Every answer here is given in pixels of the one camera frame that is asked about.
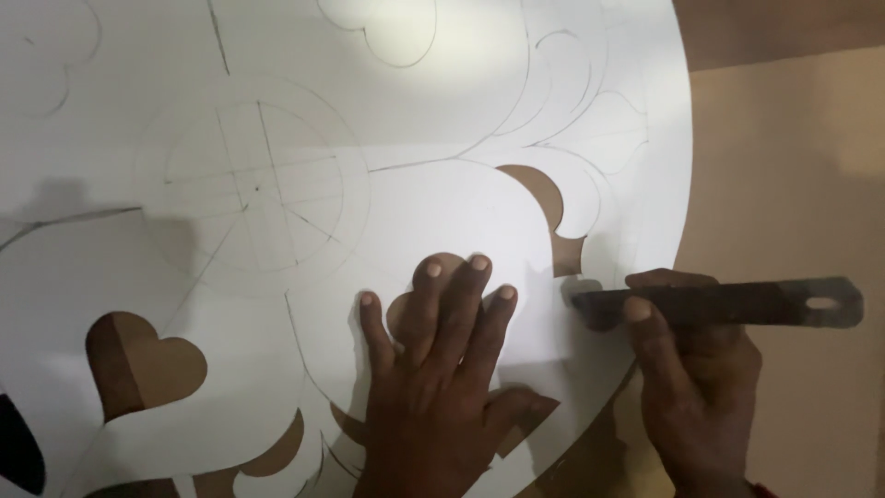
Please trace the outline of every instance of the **white paper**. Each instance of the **white paper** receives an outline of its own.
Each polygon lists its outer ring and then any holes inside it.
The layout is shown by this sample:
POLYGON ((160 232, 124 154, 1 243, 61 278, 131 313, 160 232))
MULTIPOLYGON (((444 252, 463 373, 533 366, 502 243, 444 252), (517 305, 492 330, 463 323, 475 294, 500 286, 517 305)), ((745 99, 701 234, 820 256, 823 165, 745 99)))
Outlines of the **white paper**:
POLYGON ((616 288, 673 264, 691 150, 669 0, 6 2, 0 381, 44 495, 248 462, 299 409, 302 451, 237 496, 347 495, 365 452, 328 403, 365 416, 356 298, 389 304, 439 252, 519 287, 492 387, 561 402, 471 491, 516 494, 632 356, 574 328, 543 212, 495 168, 545 173, 579 278, 616 288), (115 310, 197 346, 204 384, 103 425, 84 339, 115 310))

